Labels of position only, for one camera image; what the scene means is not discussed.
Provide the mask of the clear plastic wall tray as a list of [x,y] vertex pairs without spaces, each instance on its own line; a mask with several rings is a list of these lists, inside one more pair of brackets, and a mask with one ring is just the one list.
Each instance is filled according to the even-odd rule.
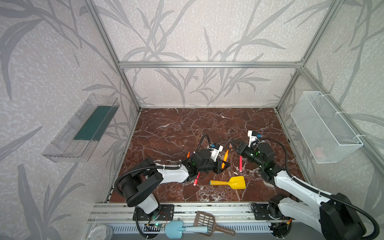
[[42,155],[54,163],[86,163],[120,107],[117,97],[90,94]]

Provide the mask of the clear round lid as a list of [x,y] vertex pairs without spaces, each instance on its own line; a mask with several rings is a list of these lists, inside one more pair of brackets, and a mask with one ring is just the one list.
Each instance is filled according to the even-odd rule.
[[111,226],[98,225],[88,233],[86,240],[111,240],[113,232]]

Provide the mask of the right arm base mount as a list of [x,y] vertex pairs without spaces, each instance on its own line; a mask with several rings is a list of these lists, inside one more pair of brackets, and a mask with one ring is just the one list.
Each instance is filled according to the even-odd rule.
[[251,210],[255,220],[284,221],[287,219],[276,205],[251,203]]

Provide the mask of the red marker pen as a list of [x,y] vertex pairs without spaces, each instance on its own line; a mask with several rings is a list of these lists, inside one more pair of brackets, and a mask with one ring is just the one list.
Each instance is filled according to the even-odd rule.
[[239,156],[239,172],[242,173],[243,171],[243,157]]

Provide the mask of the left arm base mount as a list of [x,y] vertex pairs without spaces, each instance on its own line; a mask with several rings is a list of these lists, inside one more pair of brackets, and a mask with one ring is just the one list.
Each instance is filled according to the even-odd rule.
[[133,220],[136,221],[171,221],[174,218],[175,205],[160,204],[154,212],[146,214],[143,209],[137,207]]

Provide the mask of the light blue toy shovel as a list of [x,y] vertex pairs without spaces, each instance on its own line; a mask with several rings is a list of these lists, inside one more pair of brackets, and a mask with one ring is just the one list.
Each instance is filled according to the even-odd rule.
[[171,221],[165,227],[165,234],[169,239],[181,239],[184,232],[206,234],[208,232],[208,227],[185,227],[183,221]]

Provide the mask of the red pen lower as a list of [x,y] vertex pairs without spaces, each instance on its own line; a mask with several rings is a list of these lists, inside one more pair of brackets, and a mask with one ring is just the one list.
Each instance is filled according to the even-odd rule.
[[197,184],[198,184],[198,181],[199,181],[199,178],[200,178],[200,174],[201,173],[198,173],[198,175],[196,176],[196,178],[195,178],[195,180],[194,180],[194,186],[197,186]]

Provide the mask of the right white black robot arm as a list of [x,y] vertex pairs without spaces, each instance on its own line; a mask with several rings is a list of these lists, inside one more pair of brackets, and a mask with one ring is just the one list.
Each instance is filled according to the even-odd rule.
[[299,199],[279,197],[275,202],[279,212],[322,233],[327,240],[374,240],[380,234],[378,222],[364,210],[354,206],[341,193],[324,192],[293,176],[289,161],[284,168],[274,161],[269,138],[260,138],[255,148],[247,143],[231,141],[230,147],[241,157],[259,166],[266,182]]

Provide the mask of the brown slotted scoop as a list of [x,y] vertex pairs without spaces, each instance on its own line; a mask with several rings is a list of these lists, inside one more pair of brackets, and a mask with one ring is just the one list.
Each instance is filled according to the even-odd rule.
[[194,221],[194,227],[208,227],[208,232],[205,234],[206,236],[212,236],[214,232],[222,232],[225,234],[229,234],[231,236],[235,236],[236,232],[234,230],[224,228],[219,226],[216,223],[215,216],[206,212],[197,211],[196,217]]

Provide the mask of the yellow toy shovel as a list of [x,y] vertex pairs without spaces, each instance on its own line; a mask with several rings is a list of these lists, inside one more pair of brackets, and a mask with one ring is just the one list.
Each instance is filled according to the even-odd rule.
[[232,177],[228,182],[211,180],[209,184],[211,186],[229,186],[234,190],[243,190],[246,188],[246,182],[243,176]]

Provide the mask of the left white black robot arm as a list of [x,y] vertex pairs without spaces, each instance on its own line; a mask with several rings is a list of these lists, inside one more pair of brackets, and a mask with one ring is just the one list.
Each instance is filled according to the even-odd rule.
[[145,159],[116,179],[114,191],[124,197],[128,207],[140,209],[150,217],[157,216],[162,207],[153,192],[159,185],[190,182],[199,173],[219,175],[231,166],[213,154],[214,151],[218,150],[200,150],[176,165],[162,165],[153,159]]

